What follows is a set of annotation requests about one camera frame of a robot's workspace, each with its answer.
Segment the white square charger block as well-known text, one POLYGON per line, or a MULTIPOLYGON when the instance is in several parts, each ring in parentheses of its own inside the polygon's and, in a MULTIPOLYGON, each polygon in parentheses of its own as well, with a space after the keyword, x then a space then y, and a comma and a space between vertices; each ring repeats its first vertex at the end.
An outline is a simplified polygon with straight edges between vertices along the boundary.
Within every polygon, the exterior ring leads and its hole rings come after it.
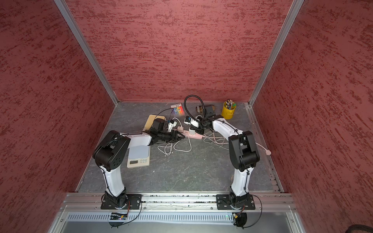
POLYGON ((193 129, 189 129, 188 133, 191 135, 191 136, 195 136, 196 135, 196 131, 193 130, 193 129))

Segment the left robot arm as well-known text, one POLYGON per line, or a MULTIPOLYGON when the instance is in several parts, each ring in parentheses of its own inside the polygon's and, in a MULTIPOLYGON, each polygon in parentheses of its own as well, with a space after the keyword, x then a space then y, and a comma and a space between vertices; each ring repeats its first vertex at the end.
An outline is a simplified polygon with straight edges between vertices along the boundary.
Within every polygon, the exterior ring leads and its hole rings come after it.
POLYGON ((150 129, 139 134, 124 134, 111 130, 96 147, 92 157, 100 168, 106 184, 106 190, 102 196, 101 209, 122 210, 138 209, 138 204, 130 204, 133 198, 127 196, 126 187, 121 176, 121 164, 125 160, 126 153, 139 152, 149 154, 150 146, 157 143, 177 143, 185 136, 174 129, 165 129, 166 121, 156 118, 150 129))

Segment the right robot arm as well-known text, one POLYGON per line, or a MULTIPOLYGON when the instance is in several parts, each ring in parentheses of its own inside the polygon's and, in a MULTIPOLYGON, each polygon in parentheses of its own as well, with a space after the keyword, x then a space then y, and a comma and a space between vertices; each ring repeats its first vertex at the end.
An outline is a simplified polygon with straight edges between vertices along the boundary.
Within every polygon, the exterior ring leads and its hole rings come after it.
POLYGON ((217 115, 211 105, 201 108, 202 115, 197 117, 199 125, 203 130, 210 129, 221 134, 228 141, 229 157, 235 169, 229 195, 217 196, 217 201, 222 202, 218 204, 218 208, 254 210, 254 199, 249 193, 248 186, 260 156, 253 133, 234 127, 222 115, 217 115))

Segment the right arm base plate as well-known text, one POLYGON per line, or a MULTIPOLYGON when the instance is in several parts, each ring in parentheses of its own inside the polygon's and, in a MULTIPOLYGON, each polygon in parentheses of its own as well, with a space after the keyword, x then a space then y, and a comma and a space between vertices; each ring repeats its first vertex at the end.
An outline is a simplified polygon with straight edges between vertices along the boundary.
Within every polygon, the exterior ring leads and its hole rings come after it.
POLYGON ((251 194, 237 197, 234 194, 219 194, 216 196, 218 210, 255 210, 255 203, 251 194))

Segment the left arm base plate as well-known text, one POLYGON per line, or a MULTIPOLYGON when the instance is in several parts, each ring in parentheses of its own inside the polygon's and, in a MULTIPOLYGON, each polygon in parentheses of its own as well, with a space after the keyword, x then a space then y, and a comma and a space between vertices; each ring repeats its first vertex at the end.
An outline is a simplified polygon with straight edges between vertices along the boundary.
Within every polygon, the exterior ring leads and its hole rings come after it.
POLYGON ((141 204, 141 194, 122 194, 113 197, 107 192, 102 196, 102 210, 139 210, 141 204))

